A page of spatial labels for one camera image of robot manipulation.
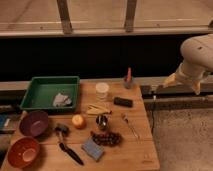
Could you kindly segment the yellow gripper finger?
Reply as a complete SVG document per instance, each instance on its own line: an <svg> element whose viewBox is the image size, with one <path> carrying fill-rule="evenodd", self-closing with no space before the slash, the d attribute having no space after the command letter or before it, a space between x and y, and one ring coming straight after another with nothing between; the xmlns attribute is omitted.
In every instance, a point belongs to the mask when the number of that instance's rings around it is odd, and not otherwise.
<svg viewBox="0 0 213 171"><path fill-rule="evenodd" d="M168 76L163 83L163 87L169 87L169 86L174 86L176 84L176 74L172 73L170 76Z"/></svg>
<svg viewBox="0 0 213 171"><path fill-rule="evenodd" d="M196 95L200 94L200 81L193 82L192 90L195 92Z"/></svg>

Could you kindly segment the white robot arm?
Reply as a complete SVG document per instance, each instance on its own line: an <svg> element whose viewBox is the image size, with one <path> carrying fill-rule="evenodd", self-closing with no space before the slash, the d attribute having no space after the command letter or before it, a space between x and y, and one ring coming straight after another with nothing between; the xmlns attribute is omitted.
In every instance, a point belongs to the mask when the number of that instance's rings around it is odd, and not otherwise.
<svg viewBox="0 0 213 171"><path fill-rule="evenodd" d="M202 80L213 73L213 33L186 39L181 44L180 52L183 61L165 79L163 87L182 83L199 95Z"/></svg>

